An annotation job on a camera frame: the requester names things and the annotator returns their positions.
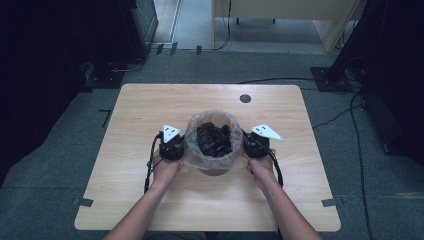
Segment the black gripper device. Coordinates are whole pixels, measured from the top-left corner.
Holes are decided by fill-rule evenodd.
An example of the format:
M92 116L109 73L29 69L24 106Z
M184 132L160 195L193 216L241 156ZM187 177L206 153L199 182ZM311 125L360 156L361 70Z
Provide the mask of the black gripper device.
M243 137L243 149L250 158L261 158L269 154L269 138L251 132Z
M177 161L184 155L184 136L180 137L178 134L169 142L163 141L163 134L161 135L161 143L159 144L159 154L162 158Z

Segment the table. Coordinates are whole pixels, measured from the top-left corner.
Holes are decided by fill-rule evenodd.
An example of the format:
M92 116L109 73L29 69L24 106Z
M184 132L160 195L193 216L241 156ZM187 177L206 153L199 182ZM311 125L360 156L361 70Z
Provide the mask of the table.
M248 94L250 103L240 96ZM75 227L109 230L143 195L154 136L169 124L185 131L190 118L211 109L231 113L240 126L266 123L285 140L271 139L284 176L284 189L317 231L337 231L340 220L332 199L302 94L297 86L126 84L122 87ZM164 196L150 230L275 231L276 223L246 160L221 176L182 167Z
M230 0L212 0L212 48L215 18L228 17ZM231 17L314 20L326 52L332 52L346 24L357 20L366 0L231 0Z

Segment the black tape mark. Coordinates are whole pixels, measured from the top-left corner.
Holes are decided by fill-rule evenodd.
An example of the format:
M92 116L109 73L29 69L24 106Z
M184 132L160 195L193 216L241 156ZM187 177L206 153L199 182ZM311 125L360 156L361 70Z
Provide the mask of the black tape mark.
M74 206L84 206L84 207L91 207L93 205L94 200L86 199L86 198L74 198L74 201L72 201L72 205Z
M99 109L99 112L107 112L105 121L102 124L102 128L106 126L107 121L109 120L110 114L112 113L112 110L106 110L106 109Z
M163 46L165 46L165 44L161 44L161 45L159 45L158 46L158 49L156 50L156 55L159 55L159 54L161 54L162 53L162 50L163 50Z
M334 199L325 199L325 200L322 200L321 202L324 207L332 207L337 205L337 202Z
M202 54L202 46L197 46L196 55Z
M175 54L175 52L177 51L177 45L178 45L178 42L174 42L174 43L172 44L172 47L171 47L171 53L169 54L169 56L172 56L172 55L174 55L174 54Z

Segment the forearm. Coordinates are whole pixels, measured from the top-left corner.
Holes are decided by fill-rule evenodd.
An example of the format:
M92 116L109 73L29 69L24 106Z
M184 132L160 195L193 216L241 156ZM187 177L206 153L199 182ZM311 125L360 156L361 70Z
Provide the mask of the forearm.
M321 239L315 229L299 212L286 192L273 179L261 188L280 228L283 239Z
M138 200L104 239L140 240L144 236L150 220L153 218L166 190L166 186L161 186L153 182L149 191Z

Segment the clear plastic bag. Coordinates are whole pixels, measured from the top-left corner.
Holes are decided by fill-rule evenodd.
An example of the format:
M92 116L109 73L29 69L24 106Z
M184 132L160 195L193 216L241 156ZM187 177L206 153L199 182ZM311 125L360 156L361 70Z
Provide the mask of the clear plastic bag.
M197 128L211 122L216 127L228 125L230 128L230 142L232 152L223 157L203 155L197 144ZM240 157L243 143L243 133L237 120L231 114L222 110L211 110L194 115L188 122L185 132L186 150L189 155L185 164L203 170L230 169L234 160Z

